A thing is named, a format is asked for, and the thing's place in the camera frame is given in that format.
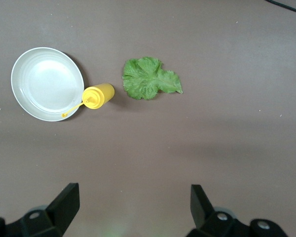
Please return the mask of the green lettuce leaf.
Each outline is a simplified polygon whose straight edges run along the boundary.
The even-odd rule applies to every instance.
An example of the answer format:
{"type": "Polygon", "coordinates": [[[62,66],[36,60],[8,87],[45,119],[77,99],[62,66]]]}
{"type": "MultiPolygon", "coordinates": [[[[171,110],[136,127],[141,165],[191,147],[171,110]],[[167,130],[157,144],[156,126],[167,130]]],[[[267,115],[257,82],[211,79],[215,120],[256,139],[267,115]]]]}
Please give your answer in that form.
{"type": "Polygon", "coordinates": [[[159,91],[183,93],[179,76],[162,69],[163,63],[154,57],[129,59],[123,69],[123,88],[127,95],[136,100],[153,99],[159,91]]]}

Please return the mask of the beige round plate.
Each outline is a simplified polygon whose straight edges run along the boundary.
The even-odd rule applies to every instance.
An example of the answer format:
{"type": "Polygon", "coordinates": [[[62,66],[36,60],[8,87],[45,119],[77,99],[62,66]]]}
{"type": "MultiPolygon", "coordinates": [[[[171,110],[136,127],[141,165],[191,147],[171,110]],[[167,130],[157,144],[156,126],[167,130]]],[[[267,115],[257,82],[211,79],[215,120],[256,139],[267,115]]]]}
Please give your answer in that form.
{"type": "Polygon", "coordinates": [[[14,63],[11,88],[19,105],[31,116],[62,121],[78,110],[84,81],[69,56],[53,48],[37,47],[14,63]]]}

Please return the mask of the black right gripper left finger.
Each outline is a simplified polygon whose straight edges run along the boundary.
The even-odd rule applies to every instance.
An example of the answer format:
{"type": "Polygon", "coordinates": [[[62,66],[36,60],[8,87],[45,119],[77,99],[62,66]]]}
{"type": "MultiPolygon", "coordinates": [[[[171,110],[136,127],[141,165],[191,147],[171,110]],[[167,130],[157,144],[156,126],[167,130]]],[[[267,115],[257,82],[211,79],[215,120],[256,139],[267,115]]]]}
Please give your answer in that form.
{"type": "Polygon", "coordinates": [[[30,209],[7,224],[0,217],[0,237],[63,237],[79,211],[79,184],[69,183],[49,204],[30,209]]]}

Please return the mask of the yellow squeeze bottle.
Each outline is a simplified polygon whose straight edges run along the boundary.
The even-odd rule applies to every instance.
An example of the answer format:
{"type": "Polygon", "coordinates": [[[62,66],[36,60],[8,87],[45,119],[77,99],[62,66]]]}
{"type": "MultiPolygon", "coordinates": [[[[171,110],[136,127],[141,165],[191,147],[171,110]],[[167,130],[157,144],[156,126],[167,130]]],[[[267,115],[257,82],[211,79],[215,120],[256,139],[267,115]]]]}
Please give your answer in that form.
{"type": "Polygon", "coordinates": [[[90,86],[86,88],[81,97],[81,103],[74,106],[67,112],[61,114],[62,118],[66,118],[70,112],[78,109],[80,106],[84,105],[85,107],[96,110],[102,107],[105,103],[111,100],[115,95],[114,87],[109,83],[102,83],[95,86],[90,86]]]}

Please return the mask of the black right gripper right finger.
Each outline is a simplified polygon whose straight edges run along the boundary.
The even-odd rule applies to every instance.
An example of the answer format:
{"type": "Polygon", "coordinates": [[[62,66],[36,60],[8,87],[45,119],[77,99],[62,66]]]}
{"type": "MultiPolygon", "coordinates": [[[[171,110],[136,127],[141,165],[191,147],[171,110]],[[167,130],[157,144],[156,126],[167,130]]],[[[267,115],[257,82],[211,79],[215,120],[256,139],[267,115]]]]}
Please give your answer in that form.
{"type": "Polygon", "coordinates": [[[190,211],[195,229],[186,237],[289,237],[270,220],[253,219],[245,225],[228,212],[215,210],[201,185],[191,185],[190,211]]]}

